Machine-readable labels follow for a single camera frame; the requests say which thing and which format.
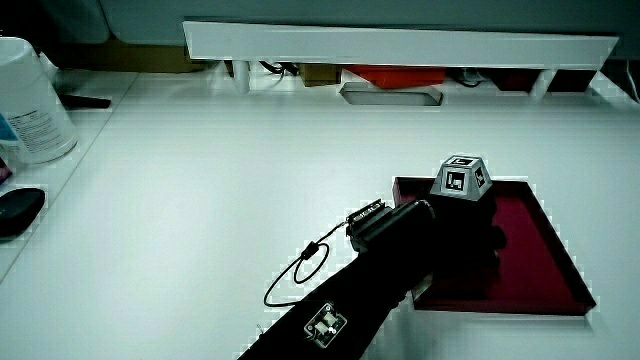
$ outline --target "cube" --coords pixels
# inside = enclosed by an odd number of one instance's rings
[[[440,167],[430,193],[478,201],[491,185],[482,158],[454,155]]]

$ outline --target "cable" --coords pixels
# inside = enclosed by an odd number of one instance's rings
[[[325,239],[327,239],[329,236],[331,236],[340,227],[346,225],[346,223],[347,223],[346,221],[343,221],[343,222],[339,223],[338,225],[334,226],[333,229],[331,229],[331,231],[329,231],[325,236],[321,237],[317,241],[312,241],[311,243],[309,243],[309,245],[307,245],[307,247],[304,249],[304,251],[302,251],[300,256],[298,256],[291,264],[289,264],[289,266],[287,266],[287,268],[284,269],[284,271],[281,272],[280,275],[278,275],[278,277],[273,281],[271,286],[269,286],[269,289],[264,294],[264,298],[262,299],[262,302],[264,303],[265,306],[268,306],[268,307],[284,307],[284,306],[296,305],[296,304],[301,303],[301,302],[307,302],[306,300],[298,300],[298,301],[290,301],[290,302],[285,302],[285,303],[270,303],[270,302],[267,301],[267,298],[269,297],[269,294],[271,293],[273,288],[276,286],[278,281],[280,281],[280,279],[282,279],[282,277],[284,277],[284,275],[287,272],[289,272],[289,270],[291,270],[291,268],[294,265],[296,265],[296,270],[295,270],[295,272],[293,274],[293,280],[295,281],[296,284],[301,285],[301,284],[304,284],[305,282],[307,282],[309,279],[311,279],[320,270],[322,265],[324,265],[325,261],[327,261],[327,258],[329,257],[329,250],[331,248],[329,247],[328,244],[321,244],[321,242],[324,241]],[[320,249],[321,246],[325,248],[325,253],[324,253],[324,256],[322,258],[322,261],[320,262],[320,265],[318,265],[316,267],[316,269],[311,273],[311,275],[305,277],[302,280],[298,280],[298,270],[300,269],[300,265],[302,265],[302,263],[304,261],[309,260],[313,255],[315,255],[315,253],[318,252],[318,250]],[[327,301],[317,300],[317,301],[313,301],[313,302],[327,302]]]
[[[295,76],[298,75],[298,72],[300,71],[295,65],[293,65],[293,63],[290,62],[279,62],[277,63],[278,66],[273,66],[266,61],[260,61],[260,64],[273,74],[284,74],[284,71],[286,70]]]
[[[468,88],[474,88],[474,87],[480,85],[480,83],[482,82],[482,81],[478,81],[475,84],[469,84],[469,83],[467,83],[465,81],[462,81],[462,80],[456,78],[455,76],[452,77],[452,79],[453,79],[453,81],[457,82],[458,84],[460,84],[460,85],[462,85],[464,87],[468,87]]]
[[[305,339],[305,341],[312,341],[316,338],[316,336],[318,336],[318,333],[316,332],[316,329],[313,329],[313,334],[307,336],[307,338]]]
[[[631,71],[629,70],[629,60],[627,60],[627,76],[629,77],[629,82],[631,82],[631,89],[633,90],[633,96],[636,98],[636,102],[640,103],[640,99],[638,99],[638,90],[636,89],[636,83],[633,81],[633,77],[631,76]]]

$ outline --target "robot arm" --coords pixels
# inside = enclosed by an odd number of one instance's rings
[[[491,225],[491,192],[468,201],[426,190],[395,209],[377,201],[350,215],[347,235],[358,257],[296,303],[240,359],[360,359],[389,312],[434,269],[468,266],[470,259],[495,263],[504,235]]]

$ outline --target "computer mouse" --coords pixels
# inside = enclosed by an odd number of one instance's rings
[[[45,193],[36,188],[22,188],[0,196],[0,237],[25,231],[44,206]]]

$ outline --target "red tray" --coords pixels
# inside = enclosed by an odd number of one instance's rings
[[[381,89],[442,84],[446,68],[430,66],[345,65],[352,73]]]
[[[413,200],[432,178],[396,178],[396,206]],[[526,182],[493,181],[498,211],[493,218],[507,237],[498,250],[500,266],[464,279],[441,280],[422,294],[414,290],[416,310],[585,315],[595,305],[587,286]],[[464,287],[483,284],[481,292]]]

